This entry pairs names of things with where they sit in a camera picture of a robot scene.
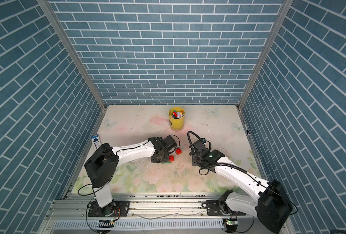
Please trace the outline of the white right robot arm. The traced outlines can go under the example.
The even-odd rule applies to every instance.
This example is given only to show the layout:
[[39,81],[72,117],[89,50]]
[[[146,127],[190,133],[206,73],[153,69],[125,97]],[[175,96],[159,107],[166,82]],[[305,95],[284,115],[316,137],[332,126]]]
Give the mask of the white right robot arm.
[[210,151],[204,139],[190,144],[195,164],[222,176],[241,188],[246,195],[227,190],[219,199],[222,212],[242,212],[258,218],[269,231],[278,234],[293,213],[294,204],[277,180],[267,181],[235,165],[218,150]]

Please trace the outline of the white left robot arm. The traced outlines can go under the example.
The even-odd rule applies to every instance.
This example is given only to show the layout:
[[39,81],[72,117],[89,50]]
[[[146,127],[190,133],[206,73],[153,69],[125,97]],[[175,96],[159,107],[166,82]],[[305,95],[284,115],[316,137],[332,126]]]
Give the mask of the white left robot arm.
[[90,203],[93,211],[99,210],[99,216],[114,215],[118,208],[108,184],[116,169],[142,158],[149,158],[151,163],[169,162],[170,155],[180,147],[176,138],[172,135],[150,137],[143,142],[120,147],[112,147],[108,143],[100,145],[84,164],[92,185],[91,194],[95,195],[95,202]]

